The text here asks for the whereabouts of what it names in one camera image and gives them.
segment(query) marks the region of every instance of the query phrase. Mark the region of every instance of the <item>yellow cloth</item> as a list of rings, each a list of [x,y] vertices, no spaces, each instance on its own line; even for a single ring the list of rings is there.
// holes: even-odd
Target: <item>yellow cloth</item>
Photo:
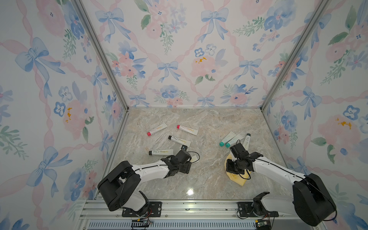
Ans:
[[[227,158],[225,159],[225,171],[226,171],[226,161],[227,161],[227,159],[232,159],[231,154],[229,154],[227,156]],[[244,183],[247,181],[247,180],[241,178],[239,175],[236,175],[236,174],[226,172],[226,175],[230,178],[230,180],[232,180],[233,182],[237,183],[240,186],[243,186]],[[244,178],[249,177],[248,174],[244,174],[244,175],[241,175],[241,176],[244,177]]]

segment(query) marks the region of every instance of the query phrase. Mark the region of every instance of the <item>vent grille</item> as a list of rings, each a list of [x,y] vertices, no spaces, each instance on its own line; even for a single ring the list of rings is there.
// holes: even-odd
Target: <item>vent grille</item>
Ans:
[[[144,223],[131,220],[91,220],[88,230],[144,229]],[[153,220],[148,229],[256,229],[254,220]]]

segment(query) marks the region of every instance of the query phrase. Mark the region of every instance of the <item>mounting plate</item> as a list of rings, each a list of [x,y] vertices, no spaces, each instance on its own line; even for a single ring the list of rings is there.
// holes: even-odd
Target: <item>mounting plate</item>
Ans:
[[[264,216],[258,216],[254,212],[250,213],[253,209],[252,206],[253,202],[238,202],[238,208],[239,208],[239,216],[241,218],[244,217],[264,217]],[[270,217],[279,217],[278,212],[270,212]]]
[[[150,201],[148,208],[152,209],[150,217],[161,217],[162,202]],[[121,214],[122,217],[143,217],[143,218],[146,217],[147,215],[148,212],[143,216],[139,216],[130,208],[123,208],[123,213]]]

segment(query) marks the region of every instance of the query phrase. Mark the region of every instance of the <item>tube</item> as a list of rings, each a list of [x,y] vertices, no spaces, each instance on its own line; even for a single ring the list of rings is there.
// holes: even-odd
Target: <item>tube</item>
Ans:
[[[220,146],[224,146],[229,140],[231,140],[234,136],[236,136],[235,133],[230,132],[229,134],[226,135],[226,137],[220,142]]]
[[[187,141],[187,140],[184,140],[178,137],[174,137],[174,136],[169,136],[169,140],[182,144],[182,145],[186,145],[188,147],[190,147],[190,143],[192,143],[191,141]]]
[[[244,146],[245,150],[247,150],[247,151],[248,151],[248,148],[249,148],[249,142],[250,141],[251,141],[251,134],[247,133],[247,135],[245,136],[244,143],[243,143],[243,146]]]
[[[148,152],[148,155],[151,156],[171,156],[174,155],[173,149],[164,149],[164,150],[152,150]]]
[[[234,145],[234,144],[236,144],[236,142],[238,141],[238,140],[243,140],[243,136],[242,135],[240,135],[240,134],[237,134],[236,136],[234,136],[231,140],[229,140],[229,142],[228,143],[226,143],[226,147],[227,148],[229,148],[230,146],[232,146],[232,145]]]
[[[152,134],[154,134],[154,133],[156,133],[156,132],[158,132],[158,131],[160,131],[160,130],[163,130],[164,128],[166,128],[167,127],[167,125],[165,124],[165,123],[162,123],[162,124],[160,124],[158,127],[156,127],[156,128],[154,128],[154,129],[152,129],[151,131],[149,131],[148,133],[147,133],[147,136],[151,136]]]
[[[188,128],[188,127],[185,127],[185,126],[182,126],[182,125],[178,125],[177,128],[180,129],[180,130],[183,130],[185,132],[194,134],[196,136],[198,134],[198,130],[195,130],[195,129],[192,129],[192,128]]]

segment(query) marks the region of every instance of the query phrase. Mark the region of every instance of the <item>enclosure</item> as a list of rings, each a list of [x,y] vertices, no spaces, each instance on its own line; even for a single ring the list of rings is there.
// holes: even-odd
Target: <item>enclosure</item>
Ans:
[[[166,205],[156,221],[245,223],[236,202],[290,193],[257,173],[229,179],[230,131],[322,179],[337,218],[319,229],[368,229],[368,0],[15,0],[0,12],[0,229],[125,223],[97,184],[121,161],[177,153],[169,135],[200,160],[139,187]]]

